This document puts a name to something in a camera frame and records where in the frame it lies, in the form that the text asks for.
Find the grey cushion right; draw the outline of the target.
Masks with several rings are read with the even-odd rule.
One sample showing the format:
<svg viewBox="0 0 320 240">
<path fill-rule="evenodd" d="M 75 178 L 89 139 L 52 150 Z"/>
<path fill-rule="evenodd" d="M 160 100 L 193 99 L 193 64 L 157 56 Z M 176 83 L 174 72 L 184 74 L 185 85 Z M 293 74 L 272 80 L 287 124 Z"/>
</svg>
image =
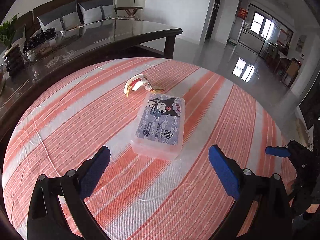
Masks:
<svg viewBox="0 0 320 240">
<path fill-rule="evenodd" d="M 108 20 L 117 16 L 113 0 L 91 0 L 79 3 L 84 24 Z"/>
</svg>

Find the glass fruit bowl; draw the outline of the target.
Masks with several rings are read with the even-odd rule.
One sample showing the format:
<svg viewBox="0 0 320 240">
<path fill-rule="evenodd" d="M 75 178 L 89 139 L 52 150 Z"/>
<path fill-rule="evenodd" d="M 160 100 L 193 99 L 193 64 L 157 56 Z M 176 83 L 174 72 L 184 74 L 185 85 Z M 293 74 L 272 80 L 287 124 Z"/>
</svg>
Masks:
<svg viewBox="0 0 320 240">
<path fill-rule="evenodd" d="M 25 61 L 35 62 L 51 52 L 60 42 L 63 33 L 56 31 L 55 28 L 49 28 L 43 31 L 37 30 L 26 40 L 22 47 L 22 55 Z"/>
</svg>

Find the clear plastic lidded box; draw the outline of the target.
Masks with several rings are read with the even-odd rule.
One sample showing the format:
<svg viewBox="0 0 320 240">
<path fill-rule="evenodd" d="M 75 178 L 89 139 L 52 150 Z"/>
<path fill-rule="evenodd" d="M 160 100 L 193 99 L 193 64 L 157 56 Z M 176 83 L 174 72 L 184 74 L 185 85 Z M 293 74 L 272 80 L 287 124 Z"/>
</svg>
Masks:
<svg viewBox="0 0 320 240">
<path fill-rule="evenodd" d="M 185 100 L 149 92 L 134 122 L 130 145 L 133 152 L 172 161 L 182 150 Z"/>
</svg>

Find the potted green plant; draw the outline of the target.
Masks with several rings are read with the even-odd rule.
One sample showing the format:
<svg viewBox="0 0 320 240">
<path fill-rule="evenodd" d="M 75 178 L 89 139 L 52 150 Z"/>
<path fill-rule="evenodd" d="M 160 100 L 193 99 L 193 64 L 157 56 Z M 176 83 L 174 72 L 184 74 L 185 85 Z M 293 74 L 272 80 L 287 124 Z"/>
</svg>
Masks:
<svg viewBox="0 0 320 240">
<path fill-rule="evenodd" d="M 5 45 L 6 51 L 3 56 L 4 65 L 10 77 L 15 76 L 24 67 L 24 60 L 19 45 L 12 45 L 16 33 L 15 23 L 17 14 L 1 25 L 1 43 Z"/>
</svg>

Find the white red wrapper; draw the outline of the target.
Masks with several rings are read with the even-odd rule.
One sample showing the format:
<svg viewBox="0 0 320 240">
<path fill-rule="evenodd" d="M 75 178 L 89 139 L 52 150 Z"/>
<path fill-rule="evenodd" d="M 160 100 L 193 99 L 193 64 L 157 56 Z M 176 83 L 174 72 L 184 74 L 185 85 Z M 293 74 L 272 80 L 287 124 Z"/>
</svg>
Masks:
<svg viewBox="0 0 320 240">
<path fill-rule="evenodd" d="M 146 91 L 151 93 L 164 92 L 164 88 L 153 86 L 143 74 L 138 74 L 130 78 L 125 83 L 124 94 L 128 97 L 131 91 L 137 91 L 140 88 L 144 88 Z"/>
</svg>

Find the dark wooden sofa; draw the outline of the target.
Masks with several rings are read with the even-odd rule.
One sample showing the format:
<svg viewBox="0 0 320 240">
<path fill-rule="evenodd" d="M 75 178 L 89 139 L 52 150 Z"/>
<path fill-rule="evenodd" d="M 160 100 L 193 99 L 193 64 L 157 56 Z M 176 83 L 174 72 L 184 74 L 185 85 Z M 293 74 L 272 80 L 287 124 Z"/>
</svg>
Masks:
<svg viewBox="0 0 320 240">
<path fill-rule="evenodd" d="M 55 28 L 57 31 L 71 30 L 84 24 L 118 18 L 123 10 L 130 19 L 142 7 L 115 7 L 113 0 L 52 0 L 17 18 L 15 30 L 22 28 L 29 38 L 35 31 Z"/>
</svg>

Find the grey cushion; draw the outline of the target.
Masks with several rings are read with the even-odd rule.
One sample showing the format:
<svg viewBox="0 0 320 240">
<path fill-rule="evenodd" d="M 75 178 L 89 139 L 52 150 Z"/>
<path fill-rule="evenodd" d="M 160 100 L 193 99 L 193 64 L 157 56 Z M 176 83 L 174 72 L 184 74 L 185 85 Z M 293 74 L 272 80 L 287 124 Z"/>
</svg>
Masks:
<svg viewBox="0 0 320 240">
<path fill-rule="evenodd" d="M 108 20 L 117 16 L 113 0 L 91 0 L 79 3 L 84 24 Z"/>
<path fill-rule="evenodd" d="M 55 28 L 56 31 L 71 30 L 81 25 L 77 1 L 62 5 L 38 16 L 37 19 L 43 31 L 51 28 Z"/>
</svg>

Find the grey cushion middle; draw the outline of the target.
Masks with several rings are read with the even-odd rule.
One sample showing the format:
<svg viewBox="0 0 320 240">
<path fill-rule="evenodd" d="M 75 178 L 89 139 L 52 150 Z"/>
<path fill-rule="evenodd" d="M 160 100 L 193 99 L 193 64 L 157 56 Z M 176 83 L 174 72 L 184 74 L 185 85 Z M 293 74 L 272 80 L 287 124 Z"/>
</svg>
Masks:
<svg viewBox="0 0 320 240">
<path fill-rule="evenodd" d="M 38 16 L 37 19 L 43 31 L 51 28 L 55 28 L 56 31 L 71 30 L 81 25 L 77 1 L 62 5 Z"/>
</svg>

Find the dark wooden coffee table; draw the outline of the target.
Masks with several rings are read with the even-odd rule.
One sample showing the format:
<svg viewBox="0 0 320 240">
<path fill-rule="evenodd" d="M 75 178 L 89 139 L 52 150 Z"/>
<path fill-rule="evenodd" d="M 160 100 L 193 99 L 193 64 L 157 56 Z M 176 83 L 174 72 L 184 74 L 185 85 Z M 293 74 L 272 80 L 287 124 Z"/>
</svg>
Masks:
<svg viewBox="0 0 320 240">
<path fill-rule="evenodd" d="M 1 146 L 5 147 L 27 108 L 50 86 L 77 70 L 112 59 L 154 56 L 172 59 L 182 29 L 133 20 L 76 30 L 76 37 L 6 80 L 1 94 Z"/>
</svg>

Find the striped orange white tablecloth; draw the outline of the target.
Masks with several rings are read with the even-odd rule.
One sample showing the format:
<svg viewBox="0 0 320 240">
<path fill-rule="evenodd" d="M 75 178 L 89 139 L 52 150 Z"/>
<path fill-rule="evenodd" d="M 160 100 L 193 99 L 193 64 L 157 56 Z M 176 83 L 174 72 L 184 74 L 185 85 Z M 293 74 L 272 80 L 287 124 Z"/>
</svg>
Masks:
<svg viewBox="0 0 320 240">
<path fill-rule="evenodd" d="M 209 148 L 289 184 L 290 161 L 265 153 L 285 142 L 267 111 L 219 74 L 147 57 L 97 63 L 23 111 L 5 153 L 4 205 L 26 237 L 39 175 L 63 176 L 106 146 L 111 161 L 85 203 L 111 239 L 208 239 L 234 202 Z"/>
</svg>

